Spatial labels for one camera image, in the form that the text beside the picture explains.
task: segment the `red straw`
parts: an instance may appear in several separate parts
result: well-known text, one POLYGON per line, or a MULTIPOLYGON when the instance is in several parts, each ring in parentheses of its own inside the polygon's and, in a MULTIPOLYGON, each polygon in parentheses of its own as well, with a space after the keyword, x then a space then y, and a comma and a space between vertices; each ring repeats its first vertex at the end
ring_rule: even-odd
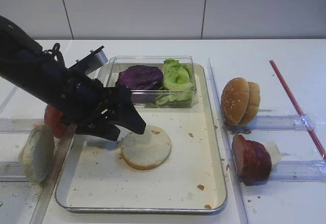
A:
MULTIPOLYGON (((291 102, 292 102, 292 104, 293 104, 293 106, 294 106, 296 112, 298 113, 298 115, 303 116, 303 115, 304 115, 303 111, 301 110, 299 104, 297 103, 297 101, 296 101, 294 95, 291 93, 290 88, 289 88, 288 85, 286 84, 286 82, 285 82, 283 76, 281 75, 279 69, 277 68, 276 64, 274 63, 273 60, 270 60, 269 62, 270 62, 270 65, 272 66, 272 68, 274 69, 274 71, 275 71, 277 77, 279 78, 279 80, 280 80, 280 82, 281 82, 281 84, 282 84, 282 86, 283 86, 283 88, 284 88, 284 90, 285 90, 287 96, 288 96, 289 99, 291 100, 291 102)), ((322 144, 320 143, 320 141, 319 141, 319 139, 318 139, 316 133, 314 132, 314 130, 308 128, 308 126, 307 126, 306 123, 305 123, 305 126, 306 126, 306 128, 307 128, 307 131, 308 131, 308 133, 309 133, 309 135, 310 135, 312 141, 314 141, 314 143, 315 143, 315 145, 316 145, 316 147, 317 147, 317 149, 318 149, 320 155, 322 156, 323 159, 326 159, 326 151, 325 151, 325 149, 323 148, 322 144)))

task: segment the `purple cabbage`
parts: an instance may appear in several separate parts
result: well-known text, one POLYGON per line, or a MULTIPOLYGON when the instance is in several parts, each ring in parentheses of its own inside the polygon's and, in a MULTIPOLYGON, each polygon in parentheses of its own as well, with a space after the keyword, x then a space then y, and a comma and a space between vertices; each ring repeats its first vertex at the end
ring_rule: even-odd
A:
MULTIPOLYGON (((131 90, 158 90, 162 86, 163 73, 158 67, 134 65, 119 72, 116 86, 131 90)), ((133 103, 155 103, 156 94, 132 94, 133 103)))
POLYGON ((157 67, 134 65, 119 73, 117 83, 131 90, 157 90, 161 87, 163 73, 157 67))

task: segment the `lettuce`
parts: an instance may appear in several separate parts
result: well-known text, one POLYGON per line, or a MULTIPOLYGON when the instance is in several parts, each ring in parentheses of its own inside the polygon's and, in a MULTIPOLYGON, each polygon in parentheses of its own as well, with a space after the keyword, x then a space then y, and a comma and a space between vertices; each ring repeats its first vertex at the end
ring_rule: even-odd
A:
POLYGON ((162 73, 163 89, 180 92, 159 95, 156 98, 156 106, 189 107, 193 100, 191 91, 194 88, 190 66, 182 65, 175 59, 167 59, 164 61, 162 73))

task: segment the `sesame seed bun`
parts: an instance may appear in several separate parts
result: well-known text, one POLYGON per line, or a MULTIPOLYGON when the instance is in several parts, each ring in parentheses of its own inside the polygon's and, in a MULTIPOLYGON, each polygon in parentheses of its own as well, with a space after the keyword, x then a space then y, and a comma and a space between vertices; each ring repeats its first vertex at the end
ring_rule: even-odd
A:
POLYGON ((248 82, 249 84, 249 101, 246 112, 239 122, 238 126, 247 126, 257 115, 260 104, 260 90, 257 83, 248 82))
POLYGON ((241 77, 234 78, 224 87, 221 102, 227 126, 246 126, 258 112, 259 86, 241 77))

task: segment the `tomato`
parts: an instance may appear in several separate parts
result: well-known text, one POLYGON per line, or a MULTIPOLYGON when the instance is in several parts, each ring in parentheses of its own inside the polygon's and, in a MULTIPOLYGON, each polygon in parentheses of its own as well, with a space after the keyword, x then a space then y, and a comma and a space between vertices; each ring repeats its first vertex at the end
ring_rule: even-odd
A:
POLYGON ((51 105, 47 105, 44 113, 44 123, 48 125, 56 138, 62 138, 68 127, 62 124, 60 119, 63 113, 51 105))

